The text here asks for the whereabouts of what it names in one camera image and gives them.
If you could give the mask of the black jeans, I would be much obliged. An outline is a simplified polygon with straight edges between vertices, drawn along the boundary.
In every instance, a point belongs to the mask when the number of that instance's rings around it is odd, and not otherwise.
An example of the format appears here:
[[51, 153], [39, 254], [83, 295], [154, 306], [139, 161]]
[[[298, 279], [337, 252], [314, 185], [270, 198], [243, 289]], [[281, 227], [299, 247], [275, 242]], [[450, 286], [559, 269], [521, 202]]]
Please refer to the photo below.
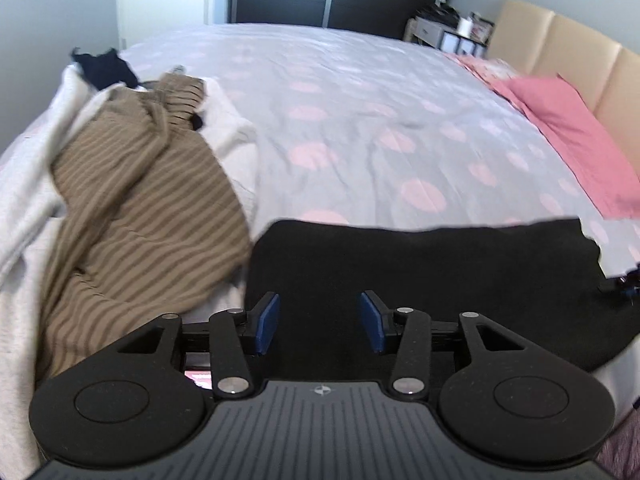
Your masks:
[[599, 259], [575, 219], [422, 232], [281, 220], [253, 248], [244, 304], [254, 307], [267, 292], [280, 297], [268, 360], [283, 379], [390, 372], [392, 362], [373, 353], [359, 322], [366, 290], [435, 321], [484, 314], [592, 372], [639, 333], [637, 306], [609, 304], [599, 294]]

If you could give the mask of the beige padded headboard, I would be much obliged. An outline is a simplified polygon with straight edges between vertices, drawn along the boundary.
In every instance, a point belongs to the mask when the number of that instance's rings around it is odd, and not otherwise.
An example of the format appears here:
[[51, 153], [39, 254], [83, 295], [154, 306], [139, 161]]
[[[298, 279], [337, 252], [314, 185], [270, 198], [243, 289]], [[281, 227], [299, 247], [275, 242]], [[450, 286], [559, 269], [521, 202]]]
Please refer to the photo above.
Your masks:
[[640, 60], [586, 25], [521, 0], [506, 0], [486, 50], [529, 76], [561, 76], [580, 94], [634, 167], [639, 166]]

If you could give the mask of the white bedside shelf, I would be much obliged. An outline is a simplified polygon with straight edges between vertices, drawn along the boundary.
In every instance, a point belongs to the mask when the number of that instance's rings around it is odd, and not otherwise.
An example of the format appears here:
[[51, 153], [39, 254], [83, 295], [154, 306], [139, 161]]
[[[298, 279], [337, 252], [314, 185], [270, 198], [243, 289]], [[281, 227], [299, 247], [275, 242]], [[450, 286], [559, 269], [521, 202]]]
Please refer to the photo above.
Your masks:
[[417, 10], [408, 19], [402, 40], [447, 54], [484, 58], [494, 28], [494, 22], [474, 12], [461, 16], [443, 2]]

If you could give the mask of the pink pillow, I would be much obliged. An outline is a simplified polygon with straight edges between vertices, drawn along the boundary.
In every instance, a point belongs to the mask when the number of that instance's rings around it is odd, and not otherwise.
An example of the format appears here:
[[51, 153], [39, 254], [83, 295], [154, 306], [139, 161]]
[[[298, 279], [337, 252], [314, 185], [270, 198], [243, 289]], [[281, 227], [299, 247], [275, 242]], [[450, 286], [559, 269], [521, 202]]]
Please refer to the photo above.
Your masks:
[[639, 218], [636, 170], [565, 79], [525, 76], [501, 60], [457, 54], [449, 58], [536, 126], [603, 218]]

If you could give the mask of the dark navy garment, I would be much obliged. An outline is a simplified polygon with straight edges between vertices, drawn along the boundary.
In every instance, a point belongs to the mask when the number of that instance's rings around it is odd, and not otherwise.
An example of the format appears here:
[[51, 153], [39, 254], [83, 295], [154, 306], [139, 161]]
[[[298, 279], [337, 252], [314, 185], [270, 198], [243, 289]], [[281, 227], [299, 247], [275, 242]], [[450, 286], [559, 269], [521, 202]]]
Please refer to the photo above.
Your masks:
[[119, 57], [116, 49], [99, 55], [82, 53], [77, 48], [70, 52], [73, 62], [78, 65], [81, 75], [96, 90], [104, 90], [121, 82], [129, 89], [140, 86], [136, 74], [127, 62]]

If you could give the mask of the purple fluffy rug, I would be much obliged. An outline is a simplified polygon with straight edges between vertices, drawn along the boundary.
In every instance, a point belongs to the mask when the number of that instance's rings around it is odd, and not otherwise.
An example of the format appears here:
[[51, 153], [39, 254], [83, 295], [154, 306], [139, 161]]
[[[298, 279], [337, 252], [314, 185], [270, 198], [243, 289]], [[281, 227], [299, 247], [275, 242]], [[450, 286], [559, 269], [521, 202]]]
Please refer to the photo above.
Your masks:
[[597, 463], [617, 479], [640, 479], [640, 417], [633, 411], [605, 441]]

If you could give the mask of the grey duvet with pink dots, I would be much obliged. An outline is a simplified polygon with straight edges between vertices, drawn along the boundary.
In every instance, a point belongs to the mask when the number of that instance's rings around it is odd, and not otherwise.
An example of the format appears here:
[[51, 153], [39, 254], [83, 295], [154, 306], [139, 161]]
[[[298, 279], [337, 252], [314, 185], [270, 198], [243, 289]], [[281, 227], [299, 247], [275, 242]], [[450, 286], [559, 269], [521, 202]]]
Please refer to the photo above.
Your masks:
[[426, 230], [576, 217], [607, 274], [639, 225], [606, 220], [542, 133], [446, 55], [399, 40], [279, 25], [183, 29], [122, 55], [143, 80], [212, 78], [255, 128], [250, 232], [279, 219]]

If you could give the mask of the cream white garment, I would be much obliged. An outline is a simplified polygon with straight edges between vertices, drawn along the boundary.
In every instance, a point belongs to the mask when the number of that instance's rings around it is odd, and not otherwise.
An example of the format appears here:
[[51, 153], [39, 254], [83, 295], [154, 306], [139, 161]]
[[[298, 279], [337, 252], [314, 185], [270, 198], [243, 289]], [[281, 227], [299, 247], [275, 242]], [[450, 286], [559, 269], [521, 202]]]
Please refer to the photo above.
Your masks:
[[68, 215], [51, 166], [124, 84], [93, 89], [67, 66], [49, 107], [1, 156], [1, 475], [26, 479], [42, 464], [29, 422], [51, 366], [44, 279]]

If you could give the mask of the brown striped garment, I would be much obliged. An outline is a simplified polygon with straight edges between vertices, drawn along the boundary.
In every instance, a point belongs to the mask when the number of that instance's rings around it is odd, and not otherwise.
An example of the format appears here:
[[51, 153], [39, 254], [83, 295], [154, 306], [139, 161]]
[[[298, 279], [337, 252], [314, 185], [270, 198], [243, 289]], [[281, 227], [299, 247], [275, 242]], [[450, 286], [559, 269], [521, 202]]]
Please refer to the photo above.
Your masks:
[[202, 304], [250, 254], [241, 203], [192, 124], [203, 81], [117, 88], [52, 166], [66, 216], [44, 274], [36, 376]]

